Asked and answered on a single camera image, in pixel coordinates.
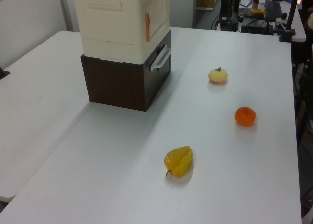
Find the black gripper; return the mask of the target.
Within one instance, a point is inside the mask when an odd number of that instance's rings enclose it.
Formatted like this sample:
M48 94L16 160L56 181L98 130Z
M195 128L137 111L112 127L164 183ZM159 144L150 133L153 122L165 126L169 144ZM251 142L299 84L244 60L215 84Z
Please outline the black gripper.
M224 22L224 17L226 17L226 23L230 23L230 17L228 17L229 13L229 5L230 5L230 0L221 0L221 6L220 6L220 23Z

